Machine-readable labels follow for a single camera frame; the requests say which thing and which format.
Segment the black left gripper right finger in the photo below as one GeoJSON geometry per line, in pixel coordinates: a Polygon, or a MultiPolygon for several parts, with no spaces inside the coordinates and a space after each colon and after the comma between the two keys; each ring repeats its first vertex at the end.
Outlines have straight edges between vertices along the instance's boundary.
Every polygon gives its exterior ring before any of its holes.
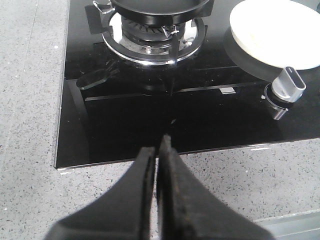
{"type": "Polygon", "coordinates": [[[206,189],[171,146],[169,135],[159,147],[156,191],[162,240],[274,239],[206,189]]]}

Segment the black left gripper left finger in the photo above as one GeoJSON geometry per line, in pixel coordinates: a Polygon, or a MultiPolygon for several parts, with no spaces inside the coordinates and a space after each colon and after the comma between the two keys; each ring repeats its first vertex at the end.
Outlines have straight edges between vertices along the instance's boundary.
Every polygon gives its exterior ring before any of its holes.
{"type": "Polygon", "coordinates": [[[142,147],[110,190],[56,222],[45,239],[148,240],[155,166],[155,148],[142,147]]]}

